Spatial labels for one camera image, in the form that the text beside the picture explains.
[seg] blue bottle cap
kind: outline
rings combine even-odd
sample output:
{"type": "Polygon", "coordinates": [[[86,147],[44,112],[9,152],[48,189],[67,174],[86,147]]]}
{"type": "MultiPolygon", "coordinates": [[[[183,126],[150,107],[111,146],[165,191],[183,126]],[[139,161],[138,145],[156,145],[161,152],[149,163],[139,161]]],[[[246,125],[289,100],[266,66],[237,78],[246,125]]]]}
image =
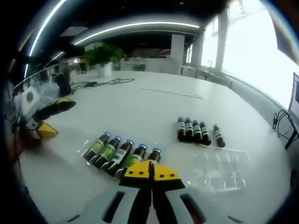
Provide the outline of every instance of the blue bottle cap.
{"type": "Polygon", "coordinates": [[[134,142],[132,140],[130,140],[130,139],[127,139],[126,142],[131,143],[132,146],[134,145],[134,142]]]}
{"type": "Polygon", "coordinates": [[[104,132],[105,135],[108,135],[109,137],[111,137],[111,134],[109,132],[104,132]]]}
{"type": "Polygon", "coordinates": [[[161,149],[159,149],[159,148],[153,148],[153,151],[152,152],[159,152],[160,154],[161,154],[161,149]]]}
{"type": "Polygon", "coordinates": [[[121,137],[118,135],[115,136],[115,139],[118,139],[119,141],[121,141],[121,137]]]}
{"type": "Polygon", "coordinates": [[[145,144],[143,144],[143,143],[139,144],[139,146],[138,146],[138,147],[143,147],[143,148],[145,148],[145,150],[147,150],[147,149],[148,149],[148,147],[147,147],[145,144]]]}

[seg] dark liquid vial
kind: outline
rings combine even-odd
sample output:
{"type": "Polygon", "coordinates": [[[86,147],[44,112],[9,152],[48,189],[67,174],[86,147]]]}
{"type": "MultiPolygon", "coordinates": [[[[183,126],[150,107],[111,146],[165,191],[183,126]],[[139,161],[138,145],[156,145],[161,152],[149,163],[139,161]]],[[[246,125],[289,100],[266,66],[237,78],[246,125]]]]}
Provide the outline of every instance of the dark liquid vial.
{"type": "Polygon", "coordinates": [[[110,142],[103,148],[102,152],[91,160],[92,164],[100,169],[105,162],[108,162],[112,158],[120,142],[121,138],[119,136],[111,139],[110,142]]]}
{"type": "Polygon", "coordinates": [[[193,142],[194,131],[193,131],[192,121],[190,120],[190,118],[185,119],[185,124],[186,124],[186,140],[188,142],[193,142]]]}
{"type": "Polygon", "coordinates": [[[97,156],[100,154],[101,150],[104,148],[104,145],[107,144],[110,138],[110,133],[105,132],[102,136],[99,137],[99,139],[89,148],[84,152],[83,157],[87,160],[90,161],[93,157],[97,156]]]}
{"type": "Polygon", "coordinates": [[[194,142],[202,143],[202,132],[197,120],[193,121],[194,142]]]}
{"type": "Polygon", "coordinates": [[[224,138],[223,138],[222,134],[220,133],[220,128],[217,125],[214,125],[214,133],[215,133],[217,145],[219,147],[225,147],[224,138]]]}
{"type": "Polygon", "coordinates": [[[186,140],[185,119],[183,117],[178,118],[178,140],[179,141],[186,140]]]}
{"type": "Polygon", "coordinates": [[[161,149],[153,148],[153,151],[149,155],[148,160],[152,160],[152,163],[159,163],[161,160],[161,149]]]}
{"type": "Polygon", "coordinates": [[[122,144],[119,150],[115,153],[111,161],[103,165],[103,168],[110,176],[114,176],[119,168],[122,166],[123,162],[126,160],[127,156],[134,145],[134,142],[127,140],[126,143],[122,144]]]}
{"type": "Polygon", "coordinates": [[[211,141],[211,136],[209,134],[209,131],[206,127],[206,124],[204,122],[201,122],[199,126],[202,132],[202,144],[209,146],[212,143],[212,141],[211,141]]]}
{"type": "Polygon", "coordinates": [[[139,163],[139,162],[143,161],[147,149],[148,149],[148,147],[145,144],[140,144],[138,146],[138,148],[135,149],[133,155],[131,156],[131,158],[129,159],[129,161],[125,165],[125,167],[119,169],[115,176],[116,177],[123,177],[129,167],[133,166],[136,163],[139,163]]]}

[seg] ceiling light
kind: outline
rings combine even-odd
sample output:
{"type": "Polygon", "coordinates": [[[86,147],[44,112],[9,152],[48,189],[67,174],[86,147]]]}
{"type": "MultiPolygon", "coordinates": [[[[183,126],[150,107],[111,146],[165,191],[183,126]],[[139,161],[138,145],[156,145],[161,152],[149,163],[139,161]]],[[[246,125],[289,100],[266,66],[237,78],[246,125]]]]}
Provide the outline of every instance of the ceiling light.
{"type": "MultiPolygon", "coordinates": [[[[188,23],[181,23],[181,22],[163,22],[163,21],[154,21],[154,22],[139,22],[139,23],[131,23],[131,24],[127,24],[127,25],[122,25],[122,26],[118,26],[118,27],[114,27],[114,28],[110,28],[110,29],[105,29],[103,31],[97,32],[95,34],[92,34],[80,41],[77,41],[76,43],[74,43],[74,45],[78,45],[80,43],[82,43],[83,41],[86,41],[94,36],[112,31],[112,30],[116,30],[116,29],[120,29],[120,28],[125,28],[125,27],[132,27],[132,26],[139,26],[139,25],[150,25],[150,24],[170,24],[170,25],[180,25],[180,26],[186,26],[186,27],[193,27],[193,28],[197,28],[199,29],[199,26],[197,25],[192,25],[192,24],[188,24],[188,23]]],[[[56,55],[51,61],[55,60],[56,58],[58,58],[60,55],[62,55],[64,52],[60,52],[58,55],[56,55]]]]}
{"type": "MultiPolygon", "coordinates": [[[[37,41],[39,39],[39,37],[41,36],[43,30],[45,29],[46,25],[48,24],[48,22],[50,21],[50,19],[53,17],[53,15],[55,14],[55,12],[62,6],[62,4],[64,4],[67,0],[60,0],[60,2],[54,7],[54,9],[52,10],[52,12],[48,15],[48,17],[46,18],[46,20],[43,22],[41,28],[39,29],[37,35],[36,35],[36,38],[32,44],[32,47],[31,47],[31,50],[30,50],[30,53],[29,53],[29,57],[32,56],[32,53],[33,53],[33,50],[34,48],[36,47],[36,44],[37,44],[37,41]]],[[[25,68],[25,74],[24,74],[24,77],[26,76],[26,73],[27,73],[27,70],[28,70],[28,64],[26,65],[26,68],[25,68]]]]}

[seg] round white table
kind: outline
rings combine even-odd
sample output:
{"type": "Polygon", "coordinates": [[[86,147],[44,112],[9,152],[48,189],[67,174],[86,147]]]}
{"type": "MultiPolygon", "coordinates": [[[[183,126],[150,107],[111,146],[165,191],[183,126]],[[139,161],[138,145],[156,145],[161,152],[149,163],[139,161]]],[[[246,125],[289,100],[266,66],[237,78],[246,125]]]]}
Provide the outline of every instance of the round white table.
{"type": "MultiPolygon", "coordinates": [[[[177,141],[179,116],[205,121],[210,128],[219,125],[226,147],[246,151],[250,158],[246,189],[241,194],[211,197],[228,215],[245,223],[264,223],[284,201],[290,187],[284,146],[262,116],[228,87],[178,75],[132,71],[113,72],[107,78],[86,74],[77,80],[113,78],[135,81],[77,90],[68,96],[76,106],[46,121],[59,135],[45,142],[41,150],[26,151],[20,157],[24,181],[47,221],[74,217],[99,193],[117,184],[88,167],[77,153],[87,139],[104,131],[125,133],[136,144],[139,140],[161,143],[161,163],[186,173],[191,154],[199,148],[177,141]]],[[[148,223],[155,221],[150,214],[148,223]]]]}

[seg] computer monitor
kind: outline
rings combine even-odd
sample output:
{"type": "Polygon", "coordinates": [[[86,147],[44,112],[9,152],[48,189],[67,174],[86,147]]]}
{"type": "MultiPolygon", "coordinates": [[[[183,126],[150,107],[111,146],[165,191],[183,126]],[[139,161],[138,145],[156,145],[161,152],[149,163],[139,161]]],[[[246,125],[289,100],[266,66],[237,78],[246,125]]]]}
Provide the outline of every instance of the computer monitor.
{"type": "Polygon", "coordinates": [[[295,72],[289,114],[291,115],[293,121],[299,126],[299,76],[295,72]]]}

